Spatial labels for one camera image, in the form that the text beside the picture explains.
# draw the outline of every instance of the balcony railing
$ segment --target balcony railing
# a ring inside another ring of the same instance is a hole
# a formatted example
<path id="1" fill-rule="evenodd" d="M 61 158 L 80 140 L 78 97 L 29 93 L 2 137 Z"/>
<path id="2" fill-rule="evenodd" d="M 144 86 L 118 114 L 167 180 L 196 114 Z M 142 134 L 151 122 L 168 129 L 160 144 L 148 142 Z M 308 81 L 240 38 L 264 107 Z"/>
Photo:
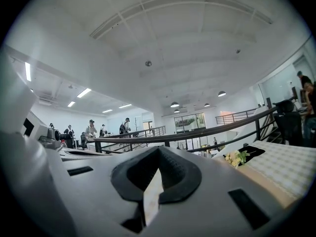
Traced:
<path id="1" fill-rule="evenodd" d="M 297 99 L 297 94 L 295 91 L 295 88 L 292 89 L 293 90 L 293 97 L 291 97 L 289 100 L 293 100 L 293 99 Z M 107 143 L 114 143 L 114 144 L 126 144 L 127 146 L 125 147 L 129 147 L 130 150 L 133 150 L 135 148 L 137 148 L 137 146 L 133 146 L 133 145 L 141 145 L 141 144 L 146 144 L 148 145 L 149 143 L 161 143 L 163 142 L 165 144 L 165 146 L 170 147 L 170 142 L 171 141 L 182 141 L 185 140 L 186 144 L 187 144 L 187 140 L 191 140 L 193 138 L 201 138 L 201 137 L 205 137 L 205 136 L 209 136 L 209 135 L 213 135 L 213 134 L 218 134 L 221 132 L 226 132 L 232 129 L 235 129 L 237 127 L 241 127 L 250 123 L 255 122 L 256 125 L 256 130 L 252 131 L 244 136 L 241 136 L 239 138 L 236 138 L 234 140 L 231 141 L 227 141 L 224 143 L 220 143 L 217 145 L 213 145 L 213 146 L 207 146 L 207 147 L 203 147 L 203 148 L 196 148 L 196 149 L 192 149 L 192 150 L 188 150 L 189 152 L 199 152 L 199 151 L 206 151 L 208 149 L 215 149 L 221 146 L 225 146 L 227 144 L 242 140 L 244 138 L 247 138 L 253 134 L 256 134 L 256 139 L 255 140 L 260 140 L 263 141 L 265 139 L 267 139 L 272 133 L 275 132 L 275 129 L 273 129 L 269 134 L 267 134 L 267 130 L 268 127 L 272 124 L 274 124 L 274 119 L 273 119 L 273 115 L 272 113 L 275 112 L 277 109 L 276 107 L 271 107 L 271 101 L 269 98 L 267 98 L 267 106 L 268 106 L 268 110 L 261 112 L 259 114 L 256 115 L 252 115 L 252 116 L 248 116 L 247 118 L 243 118 L 241 120 L 232 122 L 232 123 L 228 123 L 225 125 L 221 125 L 221 126 L 217 126 L 217 127 L 212 127 L 212 128 L 208 128 L 208 129 L 203 129 L 203 130 L 197 130 L 197 131 L 192 131 L 192 132 L 187 132 L 187 133 L 181 133 L 181 134 L 172 134 L 172 135 L 163 135 L 163 136 L 157 136 L 157 132 L 155 132 L 155 136 L 141 136 L 138 138 L 132 138 L 131 135 L 135 134 L 137 132 L 134 133 L 130 133 L 130 134 L 121 134 L 121 135 L 116 135 L 116 136 L 112 136 L 112 137 L 107 137 L 107 138 L 96 138 L 95 139 L 95 147 L 96 147 L 96 151 L 101 153 L 101 152 L 108 152 L 108 153 L 118 153 L 116 151 L 109 151 L 106 150 L 106 146 L 105 147 L 101 147 L 101 143 L 102 142 L 107 142 Z M 265 121 L 262 125 L 262 127 L 260 127 L 260 123 L 259 120 L 262 118 L 265 118 Z M 157 127 L 156 129 L 161 129 L 164 131 L 165 133 L 165 127 Z"/>
<path id="2" fill-rule="evenodd" d="M 163 136 L 164 134 L 166 134 L 166 127 L 165 126 L 159 126 L 159 127 L 154 127 L 154 128 L 150 128 L 150 129 L 146 129 L 146 130 L 141 130 L 141 131 L 136 131 L 136 132 L 129 132 L 129 133 L 125 133 L 125 134 L 119 134 L 119 135 L 113 135 L 113 136 L 109 136 L 106 138 L 95 138 L 95 151 L 98 153 L 101 152 L 106 152 L 106 153 L 124 153 L 124 152 L 129 152 L 129 151 L 133 151 L 134 149 L 139 149 L 139 148 L 143 148 L 143 147 L 147 147 L 148 143 L 129 143 L 126 144 L 125 142 L 123 142 L 122 140 L 124 138 L 151 138 L 151 137 L 156 137 L 156 136 Z M 118 142 L 114 142 L 111 143 L 109 145 L 106 146 L 101 146 L 101 142 L 107 142 L 105 141 L 108 139 L 116 139 L 118 140 Z"/>
<path id="3" fill-rule="evenodd" d="M 252 116 L 255 113 L 256 109 L 257 108 L 251 109 L 248 111 L 244 111 L 244 112 L 217 116 L 217 117 L 215 117 L 216 122 L 217 122 L 217 124 L 230 124 L 230 123 L 242 120 L 242 119 L 246 119 L 246 118 Z"/>

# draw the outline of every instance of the checkered tablecloth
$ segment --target checkered tablecloth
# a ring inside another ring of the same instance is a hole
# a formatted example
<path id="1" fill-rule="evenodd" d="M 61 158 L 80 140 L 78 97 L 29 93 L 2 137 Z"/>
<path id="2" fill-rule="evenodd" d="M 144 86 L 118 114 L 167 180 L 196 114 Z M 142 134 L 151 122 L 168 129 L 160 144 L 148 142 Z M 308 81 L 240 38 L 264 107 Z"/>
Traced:
<path id="1" fill-rule="evenodd" d="M 265 150 L 246 165 L 265 176 L 295 199 L 309 189 L 316 173 L 316 149 L 256 141 Z"/>

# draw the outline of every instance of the bouquet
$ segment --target bouquet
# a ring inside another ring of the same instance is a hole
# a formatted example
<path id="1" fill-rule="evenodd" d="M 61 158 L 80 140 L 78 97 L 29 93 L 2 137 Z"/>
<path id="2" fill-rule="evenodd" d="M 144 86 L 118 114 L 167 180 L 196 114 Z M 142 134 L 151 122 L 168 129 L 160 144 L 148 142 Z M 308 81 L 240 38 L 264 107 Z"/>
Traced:
<path id="1" fill-rule="evenodd" d="M 246 156 L 249 155 L 250 154 L 248 154 L 247 151 L 239 152 L 238 150 L 236 150 L 226 154 L 225 160 L 228 161 L 231 166 L 237 168 L 240 163 L 242 165 L 246 163 Z"/>

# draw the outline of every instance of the smoke detector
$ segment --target smoke detector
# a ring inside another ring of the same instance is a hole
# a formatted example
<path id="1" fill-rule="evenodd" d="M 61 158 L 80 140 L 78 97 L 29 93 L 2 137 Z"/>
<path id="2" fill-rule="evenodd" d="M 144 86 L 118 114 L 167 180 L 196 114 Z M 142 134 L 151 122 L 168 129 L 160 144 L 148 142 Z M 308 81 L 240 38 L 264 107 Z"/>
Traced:
<path id="1" fill-rule="evenodd" d="M 145 62 L 145 65 L 146 65 L 146 67 L 150 67 L 152 65 L 152 62 L 151 61 L 147 61 L 147 62 Z"/>

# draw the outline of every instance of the doorway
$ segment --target doorway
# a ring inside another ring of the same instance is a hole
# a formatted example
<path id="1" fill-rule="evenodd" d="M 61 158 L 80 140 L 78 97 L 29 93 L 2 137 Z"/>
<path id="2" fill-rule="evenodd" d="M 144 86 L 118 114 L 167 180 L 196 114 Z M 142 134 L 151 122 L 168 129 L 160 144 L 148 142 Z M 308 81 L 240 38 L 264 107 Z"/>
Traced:
<path id="1" fill-rule="evenodd" d="M 143 122 L 143 127 L 144 127 L 144 130 L 148 130 L 150 128 L 153 127 L 153 122 L 152 121 L 146 121 L 146 122 Z"/>

